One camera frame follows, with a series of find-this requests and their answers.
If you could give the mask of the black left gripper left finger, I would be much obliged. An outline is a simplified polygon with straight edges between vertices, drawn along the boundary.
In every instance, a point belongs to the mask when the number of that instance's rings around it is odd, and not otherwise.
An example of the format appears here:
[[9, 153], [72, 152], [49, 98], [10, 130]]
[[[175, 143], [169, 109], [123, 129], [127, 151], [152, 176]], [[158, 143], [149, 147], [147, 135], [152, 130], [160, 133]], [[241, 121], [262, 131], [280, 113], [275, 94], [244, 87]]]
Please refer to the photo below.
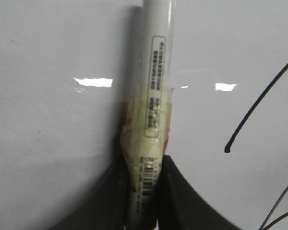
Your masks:
[[129, 174], [120, 135], [113, 139], [113, 163], [84, 202], [51, 230], [122, 230], [127, 209]]

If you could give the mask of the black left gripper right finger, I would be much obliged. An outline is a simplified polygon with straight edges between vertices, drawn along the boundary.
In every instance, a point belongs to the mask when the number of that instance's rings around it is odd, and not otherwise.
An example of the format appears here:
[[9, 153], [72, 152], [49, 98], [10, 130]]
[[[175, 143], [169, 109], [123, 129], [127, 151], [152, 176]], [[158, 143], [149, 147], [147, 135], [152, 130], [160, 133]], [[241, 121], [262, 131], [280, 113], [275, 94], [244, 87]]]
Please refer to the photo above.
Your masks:
[[157, 191], [160, 230], [236, 230], [191, 187], [169, 155], [163, 156]]

